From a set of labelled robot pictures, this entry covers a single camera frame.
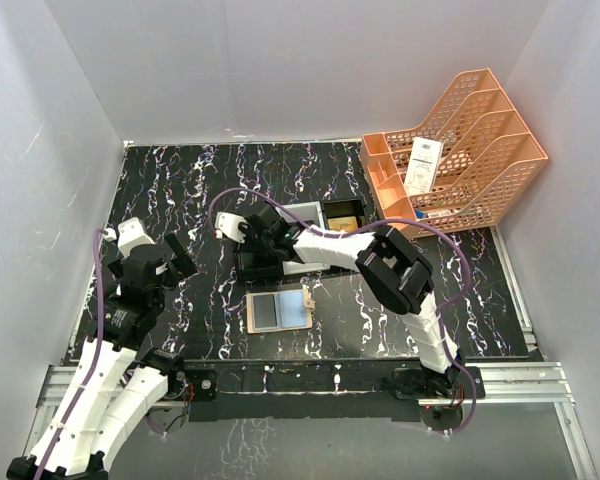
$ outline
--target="black marble table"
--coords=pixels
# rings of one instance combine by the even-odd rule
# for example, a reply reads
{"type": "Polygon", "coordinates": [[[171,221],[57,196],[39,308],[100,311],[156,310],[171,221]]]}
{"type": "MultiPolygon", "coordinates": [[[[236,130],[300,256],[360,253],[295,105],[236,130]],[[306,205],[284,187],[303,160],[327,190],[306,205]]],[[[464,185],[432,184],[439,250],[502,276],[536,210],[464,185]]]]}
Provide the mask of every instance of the black marble table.
{"type": "MultiPolygon", "coordinates": [[[[244,186],[282,204],[361,197],[368,217],[373,200],[358,160],[358,143],[188,145],[135,147],[127,151],[109,217],[116,225],[137,216],[161,242],[175,232],[199,272],[167,296],[165,312],[143,345],[179,352],[186,359],[319,359],[411,357],[417,349],[404,324],[382,308],[359,274],[310,273],[282,282],[240,282],[232,246],[207,228],[207,208],[220,191],[244,186]],[[187,232],[193,230],[193,238],[187,232]],[[306,285],[316,303],[308,330],[247,333],[247,292],[306,285]]],[[[220,201],[229,212],[253,212],[255,200],[235,194],[220,201]]],[[[469,296],[445,314],[451,336],[470,357],[526,357],[524,336],[489,229],[454,234],[472,272],[469,296]]],[[[417,246],[434,265],[438,303],[459,291],[460,262],[436,238],[417,246]]],[[[103,247],[104,264],[116,249],[103,247]]],[[[95,298],[85,306],[76,359],[95,298]]]]}

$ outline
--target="purple cable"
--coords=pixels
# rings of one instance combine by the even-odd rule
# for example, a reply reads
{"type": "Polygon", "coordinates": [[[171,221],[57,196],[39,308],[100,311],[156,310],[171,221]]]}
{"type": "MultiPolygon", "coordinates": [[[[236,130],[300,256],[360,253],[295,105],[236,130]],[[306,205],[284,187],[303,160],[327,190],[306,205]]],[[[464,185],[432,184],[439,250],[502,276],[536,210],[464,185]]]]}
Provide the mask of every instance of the purple cable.
{"type": "MultiPolygon", "coordinates": [[[[100,350],[102,349],[102,340],[104,336],[104,288],[102,286],[102,262],[100,260],[100,235],[106,233],[107,232],[105,230],[98,229],[93,234],[93,260],[95,263],[96,292],[98,298],[98,333],[96,335],[96,351],[93,355],[91,366],[89,367],[89,370],[87,371],[84,380],[82,380],[80,387],[86,387],[89,381],[91,380],[91,377],[93,377],[93,374],[96,371],[96,367],[98,366],[100,350]]],[[[69,420],[71,413],[76,408],[78,400],[80,400],[80,397],[82,396],[82,392],[84,392],[84,388],[78,388],[78,390],[76,390],[76,393],[71,399],[67,410],[64,412],[64,415],[60,419],[60,423],[62,425],[65,425],[69,420]]],[[[62,427],[56,428],[56,431],[53,433],[53,437],[51,437],[51,442],[49,442],[49,446],[44,452],[42,460],[40,460],[40,465],[36,469],[36,474],[34,475],[33,480],[40,480],[40,478],[42,477],[42,473],[44,472],[49,458],[51,458],[51,454],[53,453],[53,449],[55,448],[56,443],[58,443],[58,440],[60,439],[61,433],[62,427]]]]}
{"type": "MultiPolygon", "coordinates": [[[[280,211],[289,215],[289,217],[293,218],[293,220],[295,222],[298,222],[305,229],[308,229],[309,231],[311,231],[311,233],[322,236],[322,237],[326,237],[326,238],[346,238],[346,237],[350,237],[351,235],[356,235],[358,233],[366,232],[367,230],[371,230],[372,228],[376,228],[381,225],[389,225],[392,223],[402,223],[404,225],[416,226],[419,228],[423,228],[423,229],[433,233],[434,235],[437,235],[444,243],[446,243],[454,251],[454,253],[458,256],[458,258],[460,258],[460,266],[462,269],[462,278],[463,278],[462,289],[460,290],[460,293],[458,293],[456,296],[450,298],[449,300],[443,302],[442,304],[440,304],[438,306],[438,308],[436,308],[436,315],[438,316],[438,325],[440,328],[440,337],[443,339],[446,337],[447,329],[445,327],[444,320],[442,319],[442,315],[440,314],[440,312],[442,312],[442,310],[444,310],[445,308],[450,307],[452,304],[454,304],[458,300],[461,300],[462,298],[464,298],[464,296],[469,291],[469,284],[471,282],[471,267],[469,266],[469,261],[467,260],[467,257],[464,255],[464,253],[462,253],[462,250],[460,250],[460,247],[458,247],[458,245],[456,245],[456,243],[448,235],[446,235],[445,233],[441,232],[437,228],[432,227],[431,225],[428,225],[426,223],[407,220],[405,218],[386,218],[384,220],[378,220],[378,221],[370,223],[368,225],[364,225],[352,232],[347,232],[344,234],[322,232],[322,231],[313,229],[311,225],[306,223],[304,220],[302,220],[300,217],[298,217],[292,211],[287,210],[284,206],[280,205],[275,200],[272,200],[271,198],[267,197],[266,195],[264,195],[260,192],[256,192],[255,190],[251,190],[249,188],[244,188],[244,187],[228,188],[228,189],[220,192],[218,195],[216,195],[215,198],[211,201],[211,204],[209,205],[209,211],[207,213],[207,223],[208,223],[211,231],[214,230],[213,210],[215,208],[216,203],[218,203],[218,201],[225,195],[228,195],[229,193],[234,193],[234,192],[247,192],[252,195],[255,195],[256,197],[262,198],[265,202],[269,203],[273,207],[275,207],[275,208],[279,209],[280,211]]],[[[444,352],[447,355],[447,358],[449,359],[449,361],[453,364],[454,367],[456,367],[460,372],[462,372],[469,379],[469,383],[471,384],[472,399],[471,399],[471,409],[469,410],[469,415],[467,415],[467,418],[464,420],[464,422],[462,422],[462,424],[454,430],[455,432],[460,432],[460,431],[464,430],[467,427],[467,425],[469,425],[471,420],[473,419],[473,416],[476,411],[477,402],[478,402],[478,399],[477,399],[478,390],[476,388],[476,383],[475,383],[473,377],[471,376],[471,373],[469,373],[469,370],[467,370],[463,365],[460,365],[460,363],[458,363],[458,361],[451,355],[451,352],[449,351],[449,346],[447,345],[446,341],[442,342],[442,347],[444,348],[444,352]]]]}

